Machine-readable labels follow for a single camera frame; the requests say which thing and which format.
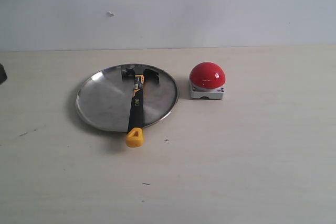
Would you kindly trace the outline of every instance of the black rubber grip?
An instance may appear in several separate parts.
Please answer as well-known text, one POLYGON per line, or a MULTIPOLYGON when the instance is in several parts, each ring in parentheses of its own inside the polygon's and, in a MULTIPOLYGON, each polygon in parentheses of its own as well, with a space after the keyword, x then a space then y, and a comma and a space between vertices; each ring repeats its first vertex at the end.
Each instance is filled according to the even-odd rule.
POLYGON ((133 128, 143 128, 143 89, 134 90, 127 132, 133 128))

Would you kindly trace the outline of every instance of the hammer handle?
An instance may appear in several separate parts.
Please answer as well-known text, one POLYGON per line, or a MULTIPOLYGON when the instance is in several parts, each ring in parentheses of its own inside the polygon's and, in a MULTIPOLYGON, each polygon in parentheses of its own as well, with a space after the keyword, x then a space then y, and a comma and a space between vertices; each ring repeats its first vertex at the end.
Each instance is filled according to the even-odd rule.
POLYGON ((130 118, 127 130, 126 145, 140 147, 143 144, 143 74, 135 75, 130 118))

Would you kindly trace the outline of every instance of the white wall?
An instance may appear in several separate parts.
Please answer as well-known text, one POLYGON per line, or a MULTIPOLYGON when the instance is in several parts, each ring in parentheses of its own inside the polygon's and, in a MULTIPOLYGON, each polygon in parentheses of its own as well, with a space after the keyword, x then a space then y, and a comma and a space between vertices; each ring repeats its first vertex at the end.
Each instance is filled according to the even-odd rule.
POLYGON ((335 0, 0 0, 0 50, 335 43, 335 17, 335 0))

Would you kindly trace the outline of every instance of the hammer head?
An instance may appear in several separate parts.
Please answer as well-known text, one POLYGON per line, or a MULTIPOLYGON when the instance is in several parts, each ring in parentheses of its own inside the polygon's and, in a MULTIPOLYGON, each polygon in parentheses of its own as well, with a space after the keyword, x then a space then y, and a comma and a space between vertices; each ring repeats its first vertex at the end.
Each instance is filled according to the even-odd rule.
POLYGON ((133 68, 123 68, 121 69, 122 77, 134 77, 136 74, 143 74, 144 79, 152 79, 155 82, 159 82, 159 73, 149 69, 146 66, 135 66, 133 68))

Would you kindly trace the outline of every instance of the metal plate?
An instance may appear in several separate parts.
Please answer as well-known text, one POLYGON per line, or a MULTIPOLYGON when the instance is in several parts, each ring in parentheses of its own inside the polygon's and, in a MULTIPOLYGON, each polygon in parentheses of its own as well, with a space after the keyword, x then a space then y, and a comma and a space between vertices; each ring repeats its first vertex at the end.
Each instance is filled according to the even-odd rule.
POLYGON ((76 110, 89 125, 103 131, 127 132, 134 78, 122 78, 122 68, 148 67, 159 73, 160 82, 145 79, 144 127, 164 119, 176 104, 179 91, 165 71, 143 64, 119 65, 95 73, 81 87, 76 110))

